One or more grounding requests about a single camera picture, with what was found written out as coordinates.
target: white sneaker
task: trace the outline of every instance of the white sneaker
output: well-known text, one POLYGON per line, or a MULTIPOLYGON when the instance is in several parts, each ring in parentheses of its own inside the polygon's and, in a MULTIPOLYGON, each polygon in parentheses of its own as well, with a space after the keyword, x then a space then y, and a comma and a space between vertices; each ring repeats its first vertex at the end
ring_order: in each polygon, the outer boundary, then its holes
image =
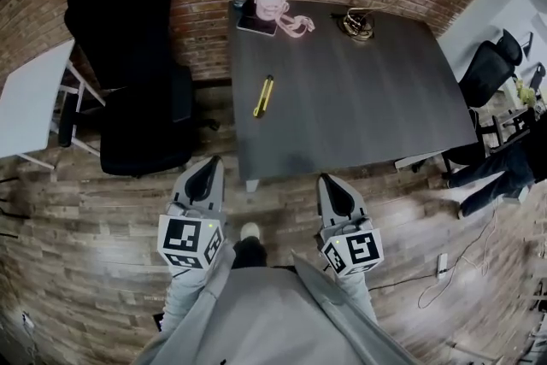
POLYGON ((239 232, 239 240, 245 240, 250 237, 260 240, 260 228, 255 222, 247 222, 241 228, 241 232, 239 232))

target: gray jacket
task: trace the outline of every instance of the gray jacket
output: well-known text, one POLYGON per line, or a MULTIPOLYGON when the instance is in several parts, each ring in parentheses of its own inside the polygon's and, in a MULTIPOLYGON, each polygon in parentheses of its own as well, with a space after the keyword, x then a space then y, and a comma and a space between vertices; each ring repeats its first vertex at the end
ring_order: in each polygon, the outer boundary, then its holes
MULTIPOLYGON (((230 275, 234 258, 232 247, 225 244, 209 275, 192 271, 173 279, 168 289, 162 332, 144 347, 134 365, 166 365, 174 363, 174 357, 179 358, 177 363, 194 363, 217 298, 230 275)), ((298 276, 309 294, 347 338, 364 364, 418 363, 378 326, 364 275, 357 274, 337 281, 336 284, 296 255, 294 262, 298 276)))

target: gray pants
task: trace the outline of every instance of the gray pants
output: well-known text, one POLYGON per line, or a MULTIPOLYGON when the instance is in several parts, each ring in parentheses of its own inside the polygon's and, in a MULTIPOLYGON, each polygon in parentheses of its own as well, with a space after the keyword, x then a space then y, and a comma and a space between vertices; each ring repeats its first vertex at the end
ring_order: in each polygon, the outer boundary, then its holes
POLYGON ((482 209, 499 195, 511 193, 534 182, 533 172, 528 166, 526 152, 517 142, 500 152, 494 153, 482 163, 467 166, 450 176, 450 188, 461 187, 476 180, 503 172, 484 188, 475 192, 462 203, 462 213, 469 216, 482 209))

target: jeans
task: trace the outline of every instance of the jeans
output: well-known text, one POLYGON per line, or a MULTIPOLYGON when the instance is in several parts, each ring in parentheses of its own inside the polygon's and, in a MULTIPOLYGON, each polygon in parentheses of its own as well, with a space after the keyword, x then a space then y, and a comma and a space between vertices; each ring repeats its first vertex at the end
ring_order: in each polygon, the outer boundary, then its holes
POLYGON ((482 209, 499 195, 511 193, 534 182, 533 172, 528 166, 526 152, 521 142, 492 154, 480 164, 467 166, 452 174, 449 178, 449 187, 461 187, 499 172, 503 174, 462 203, 461 209, 464 216, 482 209))
MULTIPOLYGON (((237 242, 233 249, 236 251, 236 258, 233 261, 232 269, 266 267, 268 253, 260 240, 251 236, 237 242)), ((287 269, 296 273, 294 266, 276 266, 274 268, 287 269)))

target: phone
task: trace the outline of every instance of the phone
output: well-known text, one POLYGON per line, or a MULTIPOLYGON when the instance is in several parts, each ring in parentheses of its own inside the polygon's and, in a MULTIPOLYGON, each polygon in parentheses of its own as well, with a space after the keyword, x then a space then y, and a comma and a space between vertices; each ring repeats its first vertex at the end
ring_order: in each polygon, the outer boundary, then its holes
POLYGON ((277 23, 275 21, 264 21, 258 17, 244 15, 239 19, 236 28, 242 31, 251 31, 273 37, 277 31, 277 23))

